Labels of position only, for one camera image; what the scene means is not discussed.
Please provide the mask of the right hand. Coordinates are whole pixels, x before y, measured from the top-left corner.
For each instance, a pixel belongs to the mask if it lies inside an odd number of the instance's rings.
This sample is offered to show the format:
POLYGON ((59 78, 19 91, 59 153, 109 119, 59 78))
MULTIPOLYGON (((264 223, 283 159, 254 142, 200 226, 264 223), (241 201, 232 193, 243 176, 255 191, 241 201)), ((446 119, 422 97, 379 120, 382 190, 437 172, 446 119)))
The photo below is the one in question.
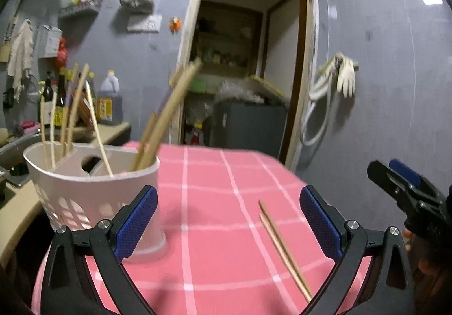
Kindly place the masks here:
POLYGON ((422 274, 442 281, 444 274, 437 264, 431 262, 431 248, 429 243, 415 235, 415 233, 404 228, 402 236, 405 240, 405 250, 411 265, 411 270, 419 269, 422 274))

